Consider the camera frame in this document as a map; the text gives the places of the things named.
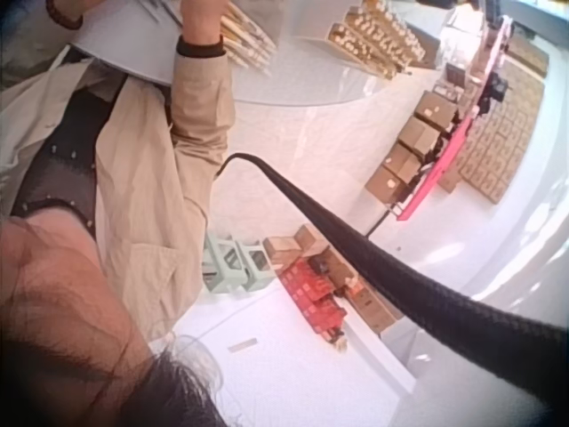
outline black cable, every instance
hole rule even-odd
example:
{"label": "black cable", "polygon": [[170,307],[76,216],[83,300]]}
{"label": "black cable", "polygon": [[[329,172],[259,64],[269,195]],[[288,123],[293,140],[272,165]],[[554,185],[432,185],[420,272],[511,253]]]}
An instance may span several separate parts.
{"label": "black cable", "polygon": [[418,326],[464,358],[554,408],[567,402],[567,330],[475,302],[410,269],[292,185],[263,160],[257,167],[373,287]]}

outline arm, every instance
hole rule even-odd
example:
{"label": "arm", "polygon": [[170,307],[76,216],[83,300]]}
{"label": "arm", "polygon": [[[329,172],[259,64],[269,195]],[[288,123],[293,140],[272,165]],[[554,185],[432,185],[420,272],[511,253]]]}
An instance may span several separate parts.
{"label": "arm", "polygon": [[104,0],[39,0],[25,16],[13,15],[2,29],[0,89],[4,90],[50,67],[81,28],[83,14]]}
{"label": "arm", "polygon": [[183,33],[174,67],[172,140],[187,216],[200,235],[212,183],[227,149],[227,132],[235,121],[229,64],[220,42],[226,4],[227,0],[182,1]]}

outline bracelet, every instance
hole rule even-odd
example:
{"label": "bracelet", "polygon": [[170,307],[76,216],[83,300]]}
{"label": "bracelet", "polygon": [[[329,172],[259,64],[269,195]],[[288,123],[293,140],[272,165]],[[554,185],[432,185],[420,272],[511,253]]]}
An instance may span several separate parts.
{"label": "bracelet", "polygon": [[50,18],[52,18],[56,24],[61,25],[63,28],[78,30],[83,25],[83,16],[78,20],[69,19],[67,16],[63,15],[60,11],[57,10],[55,4],[53,4],[53,0],[45,0],[45,9],[47,10],[47,14],[50,15]]}

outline wrist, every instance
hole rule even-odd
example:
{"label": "wrist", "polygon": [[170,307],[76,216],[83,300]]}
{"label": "wrist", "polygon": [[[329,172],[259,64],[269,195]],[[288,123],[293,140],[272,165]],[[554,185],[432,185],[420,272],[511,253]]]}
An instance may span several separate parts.
{"label": "wrist", "polygon": [[221,24],[213,23],[204,25],[204,23],[184,22],[182,32],[184,42],[196,46],[207,46],[217,44],[221,37]]}

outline small box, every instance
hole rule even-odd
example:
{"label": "small box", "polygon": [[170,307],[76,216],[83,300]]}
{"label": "small box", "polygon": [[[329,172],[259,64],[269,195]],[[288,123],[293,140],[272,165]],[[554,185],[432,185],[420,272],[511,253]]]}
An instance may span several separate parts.
{"label": "small box", "polygon": [[328,278],[338,289],[347,286],[353,278],[357,277],[357,272],[347,263],[329,266],[328,270]]}
{"label": "small box", "polygon": [[399,142],[423,159],[435,147],[440,132],[417,117],[410,117],[399,133]]}
{"label": "small box", "polygon": [[294,239],[301,247],[304,257],[321,254],[330,245],[313,224],[303,225],[294,235]]}
{"label": "small box", "polygon": [[421,161],[401,144],[395,144],[383,165],[404,183],[411,182],[421,169]]}
{"label": "small box", "polygon": [[356,309],[357,314],[376,334],[382,333],[397,320],[397,309],[389,305],[390,308],[394,309],[393,312],[390,311],[389,307],[384,304],[387,301],[367,287],[357,294],[349,294],[348,299]]}
{"label": "small box", "polygon": [[425,91],[414,115],[433,126],[439,132],[448,133],[453,128],[454,114],[457,111],[456,104],[447,101],[440,95]]}
{"label": "small box", "polygon": [[365,184],[365,189],[382,203],[391,205],[399,201],[406,185],[388,169],[380,166]]}
{"label": "small box", "polygon": [[454,104],[459,102],[459,93],[453,85],[437,83],[435,87],[433,87],[433,92]]}
{"label": "small box", "polygon": [[338,251],[328,247],[322,252],[322,260],[328,266],[328,278],[335,287],[342,288],[348,285],[348,281],[357,278],[358,274]]}
{"label": "small box", "polygon": [[294,238],[266,238],[263,246],[275,270],[288,267],[302,254],[301,247]]}

